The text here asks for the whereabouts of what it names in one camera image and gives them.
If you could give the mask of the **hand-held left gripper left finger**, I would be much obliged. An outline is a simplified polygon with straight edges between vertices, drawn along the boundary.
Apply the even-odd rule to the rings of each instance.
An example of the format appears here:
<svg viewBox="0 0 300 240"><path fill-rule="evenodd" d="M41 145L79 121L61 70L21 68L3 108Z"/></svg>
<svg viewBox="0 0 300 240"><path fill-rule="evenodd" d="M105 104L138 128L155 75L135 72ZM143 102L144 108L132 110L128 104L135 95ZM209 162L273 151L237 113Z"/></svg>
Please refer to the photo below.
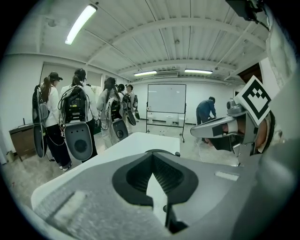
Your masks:
<svg viewBox="0 0 300 240"><path fill-rule="evenodd" d="M46 223L79 240L162 240L169 231L153 208L132 205L113 187L113 174L142 154L83 170L35 207Z"/></svg>

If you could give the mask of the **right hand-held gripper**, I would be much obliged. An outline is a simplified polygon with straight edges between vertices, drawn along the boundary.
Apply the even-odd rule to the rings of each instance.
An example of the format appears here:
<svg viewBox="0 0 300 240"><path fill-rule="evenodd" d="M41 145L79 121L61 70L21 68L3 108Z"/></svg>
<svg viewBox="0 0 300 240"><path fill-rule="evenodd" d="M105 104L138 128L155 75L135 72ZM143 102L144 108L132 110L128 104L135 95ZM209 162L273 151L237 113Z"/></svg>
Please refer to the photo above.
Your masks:
<svg viewBox="0 0 300 240"><path fill-rule="evenodd" d="M263 84L252 76L244 88L227 102L227 115L192 127L197 138L209 138L216 150L231 150L243 164L255 153L259 125L270 112L271 98Z"/></svg>

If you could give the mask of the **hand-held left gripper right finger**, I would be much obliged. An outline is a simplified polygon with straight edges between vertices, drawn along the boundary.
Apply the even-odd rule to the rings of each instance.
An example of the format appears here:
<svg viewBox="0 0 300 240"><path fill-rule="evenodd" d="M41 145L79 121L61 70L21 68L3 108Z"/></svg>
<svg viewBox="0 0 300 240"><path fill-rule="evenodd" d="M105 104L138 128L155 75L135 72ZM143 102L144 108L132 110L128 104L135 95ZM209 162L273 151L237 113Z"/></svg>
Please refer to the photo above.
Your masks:
<svg viewBox="0 0 300 240"><path fill-rule="evenodd" d="M296 144L286 142L252 156L244 167L187 161L155 153L155 159L192 170L197 188L186 202L167 206L167 240L291 239L285 223L296 195Z"/></svg>

